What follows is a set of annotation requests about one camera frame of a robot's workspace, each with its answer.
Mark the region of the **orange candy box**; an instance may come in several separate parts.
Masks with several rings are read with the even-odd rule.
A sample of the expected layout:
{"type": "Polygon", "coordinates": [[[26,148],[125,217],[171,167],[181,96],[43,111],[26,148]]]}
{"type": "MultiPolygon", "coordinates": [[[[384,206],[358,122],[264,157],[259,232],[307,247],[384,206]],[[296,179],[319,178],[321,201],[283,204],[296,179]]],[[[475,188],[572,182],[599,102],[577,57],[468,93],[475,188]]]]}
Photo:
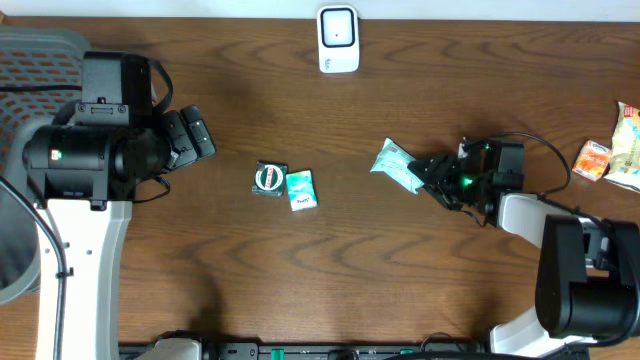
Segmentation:
{"type": "Polygon", "coordinates": [[[609,148],[588,140],[581,148],[572,171],[591,181],[598,181],[608,168],[611,156],[609,148]]]}

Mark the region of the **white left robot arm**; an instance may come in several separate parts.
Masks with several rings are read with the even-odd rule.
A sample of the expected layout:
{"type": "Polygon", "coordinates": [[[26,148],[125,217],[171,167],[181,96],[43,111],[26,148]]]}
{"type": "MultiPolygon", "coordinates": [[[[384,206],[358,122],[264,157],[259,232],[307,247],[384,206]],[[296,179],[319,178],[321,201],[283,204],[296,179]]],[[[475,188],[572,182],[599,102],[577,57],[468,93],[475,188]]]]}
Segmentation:
{"type": "Polygon", "coordinates": [[[88,52],[72,115],[38,128],[23,150],[34,193],[40,359],[118,357],[123,244],[139,184],[212,156],[199,109],[155,100],[164,68],[143,56],[88,52]]]}

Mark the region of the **mint green wipes pack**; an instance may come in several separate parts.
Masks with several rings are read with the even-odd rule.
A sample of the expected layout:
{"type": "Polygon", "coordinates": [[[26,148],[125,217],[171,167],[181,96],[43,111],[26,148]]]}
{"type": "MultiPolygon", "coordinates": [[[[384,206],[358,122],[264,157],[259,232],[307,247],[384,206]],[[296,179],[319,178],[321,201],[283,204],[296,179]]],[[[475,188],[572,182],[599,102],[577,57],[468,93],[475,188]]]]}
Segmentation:
{"type": "Polygon", "coordinates": [[[415,157],[397,145],[391,138],[386,138],[370,171],[383,172],[407,191],[417,194],[424,182],[408,168],[408,165],[415,160],[415,157]]]}

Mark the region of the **dark green soap packet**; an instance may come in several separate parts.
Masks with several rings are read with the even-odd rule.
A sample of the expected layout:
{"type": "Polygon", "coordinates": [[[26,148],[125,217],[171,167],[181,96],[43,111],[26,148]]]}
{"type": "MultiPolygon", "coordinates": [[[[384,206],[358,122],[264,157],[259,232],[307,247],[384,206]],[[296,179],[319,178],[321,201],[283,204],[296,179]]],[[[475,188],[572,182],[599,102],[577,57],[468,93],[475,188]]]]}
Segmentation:
{"type": "Polygon", "coordinates": [[[252,192],[261,196],[281,197],[287,171],[288,166],[284,164],[258,162],[252,192]]]}

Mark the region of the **teal gum box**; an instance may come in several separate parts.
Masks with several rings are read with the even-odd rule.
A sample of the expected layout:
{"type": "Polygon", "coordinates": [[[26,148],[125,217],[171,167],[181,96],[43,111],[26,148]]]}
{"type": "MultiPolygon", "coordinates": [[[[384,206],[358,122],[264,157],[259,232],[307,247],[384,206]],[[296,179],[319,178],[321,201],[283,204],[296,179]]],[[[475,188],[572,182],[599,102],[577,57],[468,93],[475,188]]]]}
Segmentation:
{"type": "Polygon", "coordinates": [[[318,205],[313,176],[310,170],[287,174],[286,185],[290,206],[293,211],[311,209],[318,205]]]}

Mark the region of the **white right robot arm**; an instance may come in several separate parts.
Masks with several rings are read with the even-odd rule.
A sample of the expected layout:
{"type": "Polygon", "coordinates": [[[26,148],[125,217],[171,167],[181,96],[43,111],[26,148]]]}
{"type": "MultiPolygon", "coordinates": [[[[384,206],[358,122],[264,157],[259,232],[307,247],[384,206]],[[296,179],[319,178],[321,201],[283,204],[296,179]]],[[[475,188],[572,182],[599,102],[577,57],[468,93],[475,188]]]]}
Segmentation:
{"type": "Polygon", "coordinates": [[[487,353],[552,358],[639,334],[639,228],[526,192],[523,144],[465,141],[409,171],[444,208],[540,250],[533,308],[490,330],[487,353]]]}

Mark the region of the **cream snack bag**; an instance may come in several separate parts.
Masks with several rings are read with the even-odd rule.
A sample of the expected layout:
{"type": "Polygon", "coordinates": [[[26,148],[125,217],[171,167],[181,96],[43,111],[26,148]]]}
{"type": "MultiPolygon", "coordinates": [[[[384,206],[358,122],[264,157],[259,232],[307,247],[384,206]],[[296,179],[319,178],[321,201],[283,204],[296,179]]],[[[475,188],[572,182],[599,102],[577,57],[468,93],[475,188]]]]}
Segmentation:
{"type": "Polygon", "coordinates": [[[639,110],[623,102],[619,102],[618,107],[618,121],[612,135],[612,155],[604,179],[639,192],[639,110]]]}

